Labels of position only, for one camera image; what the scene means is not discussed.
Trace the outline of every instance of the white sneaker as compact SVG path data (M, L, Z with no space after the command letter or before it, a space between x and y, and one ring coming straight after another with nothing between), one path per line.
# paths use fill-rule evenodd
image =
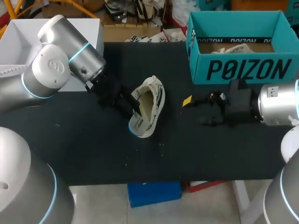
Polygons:
M153 134L164 106L163 84L156 76L152 76L145 79L131 94L140 102L142 117L135 112L129 121L129 130L139 138L147 138Z
M239 44L232 48L225 50L225 48L221 48L218 51L212 52L212 54L228 54L228 53L254 53L247 44Z

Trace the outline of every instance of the black tablecloth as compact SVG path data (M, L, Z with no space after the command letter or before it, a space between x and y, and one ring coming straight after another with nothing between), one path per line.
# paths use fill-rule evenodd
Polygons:
M152 75L164 84L164 108L150 138L135 137L127 120L86 92L60 92L0 117L0 126L24 137L67 184L269 179L283 167L280 142L289 127L200 126L199 117L216 108L182 109L191 94L227 89L193 85L185 43L106 43L104 57L127 87Z

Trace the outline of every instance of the yellow tag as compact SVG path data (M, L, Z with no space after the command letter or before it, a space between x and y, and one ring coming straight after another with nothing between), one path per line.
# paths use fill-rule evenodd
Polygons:
M182 107L184 107L184 106L186 106L187 104L191 103L191 99L192 99L192 95L189 96L187 99L185 99L185 100L183 101L183 106L182 106Z

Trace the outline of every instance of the white box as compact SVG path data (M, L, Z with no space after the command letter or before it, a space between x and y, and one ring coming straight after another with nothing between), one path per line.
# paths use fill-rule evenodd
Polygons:
M71 24L96 48L101 56L104 53L102 25L100 19L68 19ZM41 50L42 44L37 33L49 19L11 20L0 40L0 74L10 70L9 76L23 73ZM75 77L60 91L86 91L84 85Z

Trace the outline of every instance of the teal shoe box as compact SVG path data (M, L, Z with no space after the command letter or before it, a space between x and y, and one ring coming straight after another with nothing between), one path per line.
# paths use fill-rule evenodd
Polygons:
M291 26L299 24L299 0L289 0L285 16Z
M241 43L255 53L211 54L204 47ZM289 82L299 69L299 40L281 11L192 12L186 47L195 84Z
M196 5L201 11L215 10L217 7L224 5L227 0L195 0Z

